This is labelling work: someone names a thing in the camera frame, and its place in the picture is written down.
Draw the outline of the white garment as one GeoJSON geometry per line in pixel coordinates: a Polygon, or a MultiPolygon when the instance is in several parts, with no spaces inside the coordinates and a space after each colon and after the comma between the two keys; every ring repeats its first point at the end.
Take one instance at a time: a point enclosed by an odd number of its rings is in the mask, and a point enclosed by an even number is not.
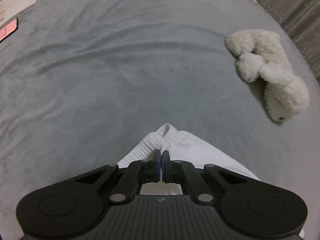
{"type": "Polygon", "coordinates": [[[216,164],[227,170],[259,180],[259,178],[240,162],[223,153],[218,148],[187,132],[179,131],[171,124],[164,124],[154,132],[147,134],[118,165],[120,168],[137,160],[151,159],[154,150],[168,150],[172,160],[192,163],[196,168],[206,164],[216,164]]]}

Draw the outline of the grey bed sheet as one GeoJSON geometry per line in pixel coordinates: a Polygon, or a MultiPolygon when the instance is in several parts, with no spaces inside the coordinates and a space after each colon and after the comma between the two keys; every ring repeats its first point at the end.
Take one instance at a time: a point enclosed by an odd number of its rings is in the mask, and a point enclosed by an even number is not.
{"type": "Polygon", "coordinates": [[[1,236],[19,239],[18,201],[116,163],[170,123],[261,180],[300,195],[319,235],[319,86],[299,50],[250,0],[36,0],[1,43],[1,236]],[[307,110],[278,125],[263,84],[225,48],[242,29],[275,31],[308,85],[307,110]]]}

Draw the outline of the white plush toy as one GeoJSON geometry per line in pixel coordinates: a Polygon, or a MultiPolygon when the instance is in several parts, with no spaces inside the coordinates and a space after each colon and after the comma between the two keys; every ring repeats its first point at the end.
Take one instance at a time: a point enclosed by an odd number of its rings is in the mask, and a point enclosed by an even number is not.
{"type": "Polygon", "coordinates": [[[281,123],[306,110],[310,102],[306,83],[294,74],[280,36],[263,29],[241,30],[225,38],[225,46],[236,58],[241,78],[266,82],[264,102],[268,117],[281,123]]]}

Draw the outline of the red screen phone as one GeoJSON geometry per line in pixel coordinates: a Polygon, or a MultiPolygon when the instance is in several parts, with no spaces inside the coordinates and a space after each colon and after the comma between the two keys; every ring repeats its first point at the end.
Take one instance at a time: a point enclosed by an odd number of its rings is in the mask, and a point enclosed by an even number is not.
{"type": "Polygon", "coordinates": [[[0,42],[12,35],[18,29],[18,18],[15,18],[0,30],[0,42]]]}

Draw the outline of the grey patterned curtain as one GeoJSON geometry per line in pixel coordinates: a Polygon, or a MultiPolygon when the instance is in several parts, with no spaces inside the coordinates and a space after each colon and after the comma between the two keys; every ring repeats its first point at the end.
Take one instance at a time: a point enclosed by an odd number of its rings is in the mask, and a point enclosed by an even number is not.
{"type": "Polygon", "coordinates": [[[319,80],[319,0],[256,0],[286,31],[319,80]]]}

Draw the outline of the beige paper sheet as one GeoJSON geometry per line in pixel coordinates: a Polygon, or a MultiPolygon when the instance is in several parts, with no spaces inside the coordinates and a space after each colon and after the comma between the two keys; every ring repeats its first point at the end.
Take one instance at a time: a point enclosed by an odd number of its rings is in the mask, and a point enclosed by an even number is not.
{"type": "Polygon", "coordinates": [[[35,4],[36,0],[1,0],[1,25],[35,4]]]}

